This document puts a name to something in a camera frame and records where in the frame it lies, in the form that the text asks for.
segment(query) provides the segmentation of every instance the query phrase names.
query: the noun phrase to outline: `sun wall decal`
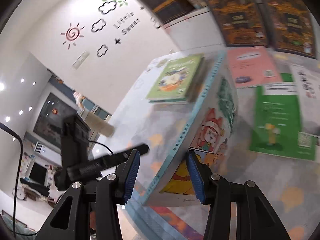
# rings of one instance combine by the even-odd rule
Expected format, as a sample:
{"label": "sun wall decal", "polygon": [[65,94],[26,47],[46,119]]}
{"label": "sun wall decal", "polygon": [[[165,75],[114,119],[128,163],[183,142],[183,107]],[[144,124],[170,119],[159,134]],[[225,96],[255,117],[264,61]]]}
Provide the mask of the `sun wall decal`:
{"label": "sun wall decal", "polygon": [[84,28],[84,26],[82,28],[79,28],[79,25],[80,23],[78,23],[76,27],[72,27],[72,24],[70,23],[70,28],[65,33],[60,33],[61,35],[66,36],[67,40],[63,43],[63,45],[68,44],[68,49],[70,49],[71,43],[73,44],[73,46],[76,46],[75,40],[77,38],[83,37],[83,35],[80,35],[80,32]]}

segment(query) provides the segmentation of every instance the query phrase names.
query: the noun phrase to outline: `pink book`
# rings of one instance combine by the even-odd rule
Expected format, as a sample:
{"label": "pink book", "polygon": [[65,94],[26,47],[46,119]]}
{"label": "pink book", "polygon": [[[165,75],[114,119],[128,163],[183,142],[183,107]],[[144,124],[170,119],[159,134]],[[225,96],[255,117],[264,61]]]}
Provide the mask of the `pink book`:
{"label": "pink book", "polygon": [[230,49],[227,55],[236,88],[282,82],[265,47]]}

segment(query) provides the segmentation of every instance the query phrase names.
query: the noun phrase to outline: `table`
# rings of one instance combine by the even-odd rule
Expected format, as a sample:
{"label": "table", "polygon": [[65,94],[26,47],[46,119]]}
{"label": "table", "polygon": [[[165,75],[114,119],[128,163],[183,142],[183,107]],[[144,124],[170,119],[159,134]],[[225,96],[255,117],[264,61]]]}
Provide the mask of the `table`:
{"label": "table", "polygon": [[[180,55],[181,53],[182,55],[199,52],[205,52],[205,55],[214,53],[214,49],[204,50],[199,48],[177,53]],[[175,57],[175,54],[178,55],[177,53],[172,54],[170,58]],[[297,60],[303,61],[298,64],[305,64],[319,72],[317,61],[313,59],[304,57],[301,59],[300,56],[278,52],[275,56],[281,72],[285,72],[290,62],[297,62]],[[163,58],[154,60],[148,66],[110,119],[109,123],[115,127],[114,135],[111,138],[100,136],[98,141],[106,144],[114,152],[149,140],[151,142],[150,153],[159,154],[156,151],[157,147],[166,143],[155,130],[142,132],[144,123],[149,118],[155,118],[150,116],[150,104],[144,98],[148,93],[148,88],[152,86],[155,78],[162,71],[156,66]],[[236,183],[243,184],[247,180],[256,182],[277,212],[291,239],[308,239],[320,221],[320,187],[318,186],[320,184],[320,165],[305,160],[248,151],[251,127],[253,127],[255,89],[239,89],[237,92],[239,115],[235,125],[236,139],[229,153],[230,157],[222,163],[218,173],[228,181]],[[179,122],[172,115],[158,116],[154,121],[161,122],[164,117],[172,118],[172,127],[175,127],[176,130],[179,130],[179,125],[184,124],[183,121]],[[142,138],[142,134],[148,134],[148,138]],[[105,152],[98,145],[93,148],[95,157]],[[202,239],[208,218],[208,206],[169,208],[146,207],[139,203],[139,197],[143,195],[147,182],[153,179],[159,168],[159,163],[145,165],[141,158],[135,189],[132,198],[125,206],[130,219],[147,239]],[[103,175],[112,172],[114,168],[104,171]],[[235,239],[235,216],[236,205],[232,203],[230,239]]]}

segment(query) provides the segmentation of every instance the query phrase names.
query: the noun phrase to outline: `children's book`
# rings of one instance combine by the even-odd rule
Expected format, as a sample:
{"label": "children's book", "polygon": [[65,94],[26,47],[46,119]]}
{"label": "children's book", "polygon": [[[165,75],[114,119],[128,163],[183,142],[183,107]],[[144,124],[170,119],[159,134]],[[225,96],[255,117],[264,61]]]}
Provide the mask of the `children's book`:
{"label": "children's book", "polygon": [[320,135],[320,75],[296,64],[290,70],[299,95],[302,131]]}
{"label": "children's book", "polygon": [[266,31],[254,0],[205,0],[227,47],[266,46]]}
{"label": "children's book", "polygon": [[227,58],[236,88],[282,81],[272,58],[264,47],[230,49],[227,52]]}
{"label": "children's book", "polygon": [[262,0],[275,50],[316,58],[310,12],[302,0]]}
{"label": "children's book", "polygon": [[226,160],[232,141],[238,102],[224,54],[211,65],[202,92],[188,121],[161,163],[140,202],[153,206],[186,206],[198,203],[185,156],[191,149],[214,172]]}
{"label": "children's book", "polygon": [[168,100],[168,103],[188,101],[201,60],[199,54],[169,61],[147,99],[151,102]]}
{"label": "children's book", "polygon": [[319,138],[301,132],[297,89],[293,82],[256,88],[255,124],[250,150],[318,161]]}

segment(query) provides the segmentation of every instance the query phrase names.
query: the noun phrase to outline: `metal screw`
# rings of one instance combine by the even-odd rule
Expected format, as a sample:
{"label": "metal screw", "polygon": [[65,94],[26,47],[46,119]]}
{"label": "metal screw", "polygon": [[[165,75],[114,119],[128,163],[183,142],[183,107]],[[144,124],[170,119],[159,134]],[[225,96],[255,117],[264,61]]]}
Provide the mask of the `metal screw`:
{"label": "metal screw", "polygon": [[79,181],[74,182],[74,183],[72,184],[72,187],[73,187],[73,188],[80,188],[80,186],[81,186],[81,183],[80,183]]}
{"label": "metal screw", "polygon": [[220,175],[219,175],[219,174],[212,174],[212,175],[211,175],[211,179],[213,179],[213,180],[219,180],[219,179],[220,179]]}
{"label": "metal screw", "polygon": [[107,179],[108,179],[108,180],[114,180],[114,179],[116,179],[116,177],[117,177],[116,174],[109,174],[109,175],[107,176]]}
{"label": "metal screw", "polygon": [[247,181],[248,187],[254,187],[256,184],[252,180]]}

